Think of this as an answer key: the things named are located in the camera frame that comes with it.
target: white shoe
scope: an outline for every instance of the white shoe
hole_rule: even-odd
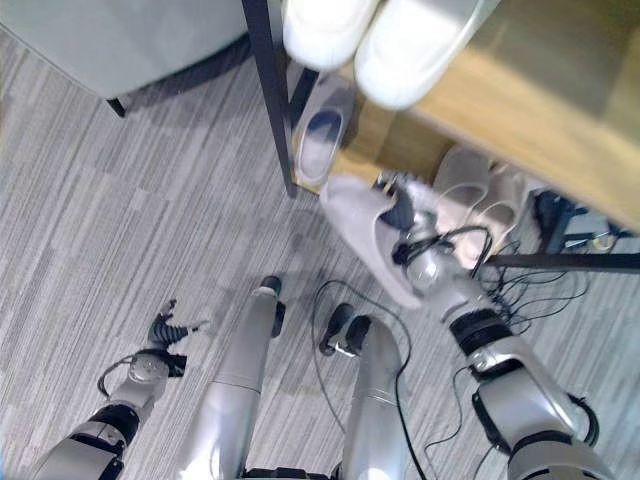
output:
[[[353,57],[378,0],[289,0],[284,9],[284,47],[296,62],[335,70]]]
[[[380,106],[422,98],[500,0],[389,0],[355,61],[356,82]]]
[[[516,169],[498,167],[491,170],[487,196],[475,205],[465,221],[466,225],[482,225],[489,230],[493,239],[490,255],[500,250],[509,232],[520,221],[528,193],[525,176]],[[477,263],[484,238],[483,232],[460,235],[455,242],[455,255],[463,267],[471,269]]]
[[[438,231],[443,234],[461,227],[489,192],[489,159],[454,145],[440,163],[433,190],[439,194]]]
[[[338,75],[320,78],[309,96],[298,129],[296,177],[309,186],[326,182],[351,120],[355,88]]]

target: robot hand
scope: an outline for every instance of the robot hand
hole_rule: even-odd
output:
[[[169,345],[189,333],[187,327],[166,324],[175,304],[175,300],[167,302],[156,316],[147,348],[107,369],[105,375],[129,363],[127,378],[112,394],[104,388],[105,375],[100,378],[98,389],[107,401],[53,447],[40,462],[34,480],[115,480],[120,476],[124,452],[162,396],[167,379],[184,373],[187,358],[167,352]]]

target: floor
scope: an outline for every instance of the floor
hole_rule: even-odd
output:
[[[36,459],[100,405],[102,370],[142,345],[173,296],[177,321],[209,324],[178,346],[189,355],[187,374],[168,385],[122,478],[176,478],[181,438],[247,293],[274,272],[288,310],[269,354],[248,465],[328,473],[339,460],[342,433],[311,361],[313,294],[339,278],[396,308],[323,220],[316,197],[285,196],[248,52],[240,42],[134,92],[123,98],[123,120],[0,34],[5,478],[27,478]],[[525,334],[559,382],[598,412],[597,450],[620,479],[640,472],[639,282],[593,275],[588,295]],[[330,297],[325,310],[349,299],[338,290]],[[406,374],[410,430],[426,468],[421,446],[456,426],[451,376],[462,357],[428,312],[402,315],[416,347]],[[357,363],[319,363],[344,422]],[[470,406],[475,383],[463,375],[458,387],[461,433],[429,451],[439,478],[472,478],[488,447]],[[477,478],[505,478],[505,465],[492,452]],[[413,468],[408,478],[416,478]]]

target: silver robot limb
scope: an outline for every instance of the silver robot limb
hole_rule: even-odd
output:
[[[40,462],[34,480],[115,480],[122,457],[136,432],[162,396],[167,379],[184,373],[186,357],[166,348],[188,334],[166,325],[175,301],[158,314],[149,330],[148,348],[134,354],[127,378],[91,418],[58,443]]]
[[[258,413],[269,342],[274,325],[277,330],[284,315],[279,292],[279,280],[267,277],[251,294],[183,444],[179,468],[182,480],[242,475]]]
[[[408,175],[390,178],[393,191],[404,192],[399,198],[414,219],[399,235],[396,252],[401,255],[394,260],[465,354],[480,384],[474,409],[488,439],[510,456],[509,479],[612,480],[593,449],[576,439],[571,396],[498,316],[479,282],[460,267],[446,235],[436,232],[435,213],[421,209],[416,192],[424,186]]]

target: shoe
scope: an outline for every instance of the shoe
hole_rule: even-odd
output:
[[[355,90],[348,80],[327,75],[316,82],[298,123],[295,170],[299,181],[319,186],[327,180],[354,103]]]
[[[401,232],[380,218],[394,204],[391,197],[352,175],[332,175],[320,190],[322,210],[342,239],[398,304],[417,309],[422,301],[392,258]]]
[[[438,193],[438,221],[441,234],[462,226],[471,210],[489,192],[489,159],[461,145],[447,151],[433,182]]]
[[[378,0],[289,0],[283,12],[284,47],[296,62],[319,72],[353,57]]]
[[[500,250],[504,240],[520,221],[529,190],[524,174],[512,168],[492,169],[489,176],[489,191],[469,213],[466,225],[487,227],[493,239],[489,254]],[[464,268],[475,266],[482,253],[485,234],[469,232],[456,241],[455,255]]]
[[[358,48],[358,86],[384,108],[409,107],[436,84],[499,1],[389,0]]]

